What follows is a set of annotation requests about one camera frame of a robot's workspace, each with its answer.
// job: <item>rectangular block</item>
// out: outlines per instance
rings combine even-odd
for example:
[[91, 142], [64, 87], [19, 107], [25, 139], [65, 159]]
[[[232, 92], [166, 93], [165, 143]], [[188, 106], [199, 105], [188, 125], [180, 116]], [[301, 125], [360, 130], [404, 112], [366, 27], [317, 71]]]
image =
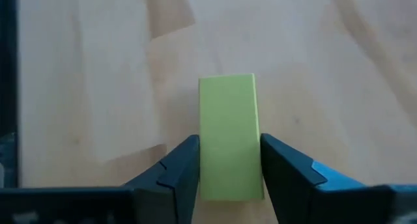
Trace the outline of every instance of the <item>rectangular block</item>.
[[263, 199], [255, 76], [199, 80], [203, 200]]

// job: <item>green block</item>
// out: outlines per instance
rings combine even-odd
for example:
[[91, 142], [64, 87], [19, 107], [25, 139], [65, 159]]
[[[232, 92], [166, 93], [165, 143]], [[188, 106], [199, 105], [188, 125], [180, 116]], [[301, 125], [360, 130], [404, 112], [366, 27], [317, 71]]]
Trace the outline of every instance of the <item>green block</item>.
[[255, 76], [201, 78], [199, 92], [201, 198], [263, 199]]

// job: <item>light wood tabletop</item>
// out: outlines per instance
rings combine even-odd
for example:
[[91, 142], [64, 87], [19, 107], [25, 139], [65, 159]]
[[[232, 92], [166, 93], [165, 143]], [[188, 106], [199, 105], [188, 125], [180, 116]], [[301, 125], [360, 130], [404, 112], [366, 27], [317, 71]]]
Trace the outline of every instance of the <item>light wood tabletop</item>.
[[[417, 0], [20, 0], [25, 187], [119, 185], [199, 132], [198, 78], [254, 73], [261, 132], [417, 183]], [[203, 202], [194, 223], [277, 223]]]

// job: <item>wooden table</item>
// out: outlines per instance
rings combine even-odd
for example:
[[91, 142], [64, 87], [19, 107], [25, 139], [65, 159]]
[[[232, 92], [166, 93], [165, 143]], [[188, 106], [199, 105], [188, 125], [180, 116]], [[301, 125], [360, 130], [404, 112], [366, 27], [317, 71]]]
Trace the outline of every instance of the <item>wooden table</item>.
[[[122, 184], [198, 133], [199, 77], [255, 73], [260, 127], [416, 183], [417, 0], [20, 0], [23, 185]], [[195, 223], [276, 223], [269, 199]]]

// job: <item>yellow-green foam block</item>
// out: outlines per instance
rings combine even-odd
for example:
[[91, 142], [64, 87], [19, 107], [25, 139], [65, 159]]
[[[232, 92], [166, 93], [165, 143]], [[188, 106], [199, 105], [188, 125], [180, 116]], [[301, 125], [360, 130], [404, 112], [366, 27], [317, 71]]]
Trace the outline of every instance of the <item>yellow-green foam block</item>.
[[201, 198], [263, 199], [255, 76], [201, 78], [199, 94]]

